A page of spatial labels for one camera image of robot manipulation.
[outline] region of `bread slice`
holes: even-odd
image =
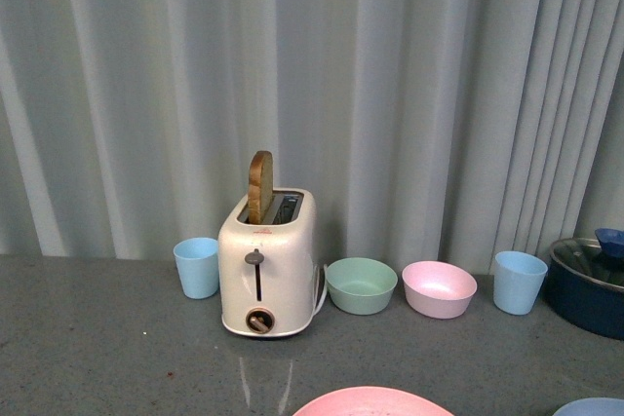
[[[250,164],[250,188],[248,205],[250,224],[262,224],[264,215],[273,198],[273,155],[270,151],[258,151]]]

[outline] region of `glass lid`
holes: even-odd
[[[593,239],[562,239],[550,246],[550,255],[585,280],[624,292],[624,261],[603,253]]]

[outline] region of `plastic bowl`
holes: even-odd
[[[461,316],[477,292],[472,275],[444,262],[415,262],[402,276],[408,303],[416,312],[434,319]]]
[[[349,387],[313,399],[294,416],[452,416],[423,397],[387,387]]]
[[[624,257],[624,231],[600,228],[595,231],[603,252],[610,257]]]
[[[326,270],[331,301],[344,312],[367,316],[390,302],[399,278],[389,266],[362,257],[343,258]]]
[[[618,398],[583,398],[568,403],[553,416],[586,416],[600,414],[601,416],[622,416],[624,414],[624,399]]]

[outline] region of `toaster slot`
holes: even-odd
[[[269,210],[264,215],[262,225],[280,225],[295,221],[301,210],[303,194],[299,192],[275,191],[271,199]],[[241,223],[250,224],[249,207],[245,205],[238,220]]]

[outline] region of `pink plate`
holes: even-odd
[[[452,416],[428,399],[385,387],[351,387],[313,399],[293,416]]]

